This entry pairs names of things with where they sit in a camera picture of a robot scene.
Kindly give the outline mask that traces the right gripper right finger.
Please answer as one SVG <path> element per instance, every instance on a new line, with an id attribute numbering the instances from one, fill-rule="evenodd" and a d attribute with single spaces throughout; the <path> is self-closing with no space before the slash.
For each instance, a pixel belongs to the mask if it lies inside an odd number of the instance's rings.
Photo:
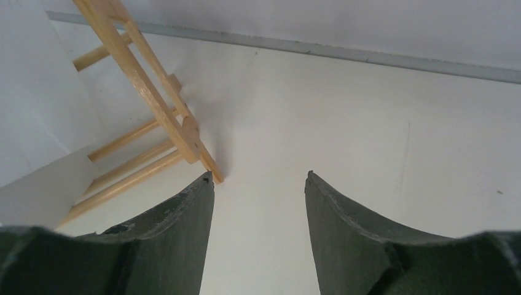
<path id="1" fill-rule="evenodd" d="M 460 238 L 392 221 L 310 171 L 305 203 L 321 294 L 519 294 L 520 232 Z"/>

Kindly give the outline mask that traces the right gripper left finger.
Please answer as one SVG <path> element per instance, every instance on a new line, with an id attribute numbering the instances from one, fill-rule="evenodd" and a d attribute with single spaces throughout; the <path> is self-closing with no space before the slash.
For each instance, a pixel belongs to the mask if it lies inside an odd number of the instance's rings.
<path id="1" fill-rule="evenodd" d="M 100 234 L 1 228 L 2 294 L 198 294 L 214 208 L 205 172 Z"/>

